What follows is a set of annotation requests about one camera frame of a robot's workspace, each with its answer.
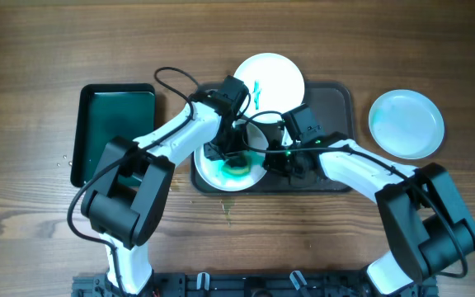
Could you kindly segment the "green yellow sponge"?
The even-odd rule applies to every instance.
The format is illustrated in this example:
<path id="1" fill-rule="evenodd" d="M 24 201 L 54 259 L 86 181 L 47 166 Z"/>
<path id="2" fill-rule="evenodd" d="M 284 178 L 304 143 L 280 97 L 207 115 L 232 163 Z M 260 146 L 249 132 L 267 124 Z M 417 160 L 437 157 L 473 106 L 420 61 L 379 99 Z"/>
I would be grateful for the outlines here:
<path id="1" fill-rule="evenodd" d="M 228 175 L 240 177 L 247 175 L 251 168 L 252 159 L 245 153 L 239 153 L 224 162 L 222 171 Z"/>

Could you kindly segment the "white plate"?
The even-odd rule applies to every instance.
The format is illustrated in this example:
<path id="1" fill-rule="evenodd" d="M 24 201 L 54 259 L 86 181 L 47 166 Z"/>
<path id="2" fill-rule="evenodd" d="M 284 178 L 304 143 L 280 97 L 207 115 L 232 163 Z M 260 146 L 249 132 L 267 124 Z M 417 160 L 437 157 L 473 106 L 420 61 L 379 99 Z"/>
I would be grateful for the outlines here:
<path id="1" fill-rule="evenodd" d="M 279 120 L 274 114 L 291 111 L 303 103 L 305 84 L 299 68 L 280 54 L 255 54 L 242 62 L 233 76 L 247 86 L 251 101 L 245 100 L 240 111 L 246 118 L 268 111 L 253 120 L 272 124 Z"/>
<path id="2" fill-rule="evenodd" d="M 370 107 L 369 132 L 386 152 L 398 158 L 420 159 L 436 152 L 445 135 L 438 107 L 425 95 L 396 89 Z"/>
<path id="3" fill-rule="evenodd" d="M 208 160 L 204 156 L 204 145 L 193 152 L 195 172 L 203 182 L 215 190 L 225 192 L 245 190 L 257 184 L 266 175 L 266 170 L 262 166 L 266 154 L 261 151 L 267 149 L 267 137 L 252 122 L 246 125 L 246 121 L 243 121 L 243 128 L 247 131 L 247 143 L 245 144 L 247 149 L 242 153 L 247 154 L 252 159 L 252 168 L 247 175 L 237 177 L 223 172 L 222 166 L 226 160 Z"/>

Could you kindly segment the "white plate back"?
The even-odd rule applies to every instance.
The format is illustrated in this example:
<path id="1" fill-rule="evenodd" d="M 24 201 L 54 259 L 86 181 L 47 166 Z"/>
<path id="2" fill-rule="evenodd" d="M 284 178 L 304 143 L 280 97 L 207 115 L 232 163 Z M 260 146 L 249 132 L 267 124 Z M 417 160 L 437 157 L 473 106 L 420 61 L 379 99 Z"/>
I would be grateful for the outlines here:
<path id="1" fill-rule="evenodd" d="M 255 54 L 242 62 L 233 76 L 247 86 L 251 101 L 245 100 L 240 111 L 246 118 L 268 111 L 253 120 L 272 124 L 279 120 L 274 114 L 291 111 L 303 103 L 305 84 L 299 68 L 280 54 Z"/>

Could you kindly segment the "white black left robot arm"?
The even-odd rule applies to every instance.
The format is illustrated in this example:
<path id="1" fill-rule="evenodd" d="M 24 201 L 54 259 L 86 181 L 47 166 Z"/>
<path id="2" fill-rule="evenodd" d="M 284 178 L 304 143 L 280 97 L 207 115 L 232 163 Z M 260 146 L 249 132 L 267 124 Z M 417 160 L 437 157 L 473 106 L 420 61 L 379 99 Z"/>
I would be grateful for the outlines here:
<path id="1" fill-rule="evenodd" d="M 92 179 L 73 205 L 106 246 L 106 292 L 140 296 L 153 268 L 148 240 L 158 226 L 177 165 L 196 149 L 232 129 L 238 106 L 188 102 L 183 111 L 150 134 L 133 140 L 116 137 L 105 147 Z"/>

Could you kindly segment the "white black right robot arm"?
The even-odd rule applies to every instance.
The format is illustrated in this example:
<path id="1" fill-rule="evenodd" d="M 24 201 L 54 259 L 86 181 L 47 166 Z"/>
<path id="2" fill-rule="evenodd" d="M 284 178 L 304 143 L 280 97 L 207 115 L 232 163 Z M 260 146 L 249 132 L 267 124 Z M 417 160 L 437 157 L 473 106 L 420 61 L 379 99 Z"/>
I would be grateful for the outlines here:
<path id="1" fill-rule="evenodd" d="M 289 147 L 266 150 L 275 169 L 304 156 L 326 178 L 340 182 L 374 202 L 389 250 L 363 272 L 371 293 L 392 296 L 435 277 L 475 252 L 475 221 L 447 170 L 437 163 L 414 167 L 394 163 L 361 148 L 344 135 L 318 137 Z"/>

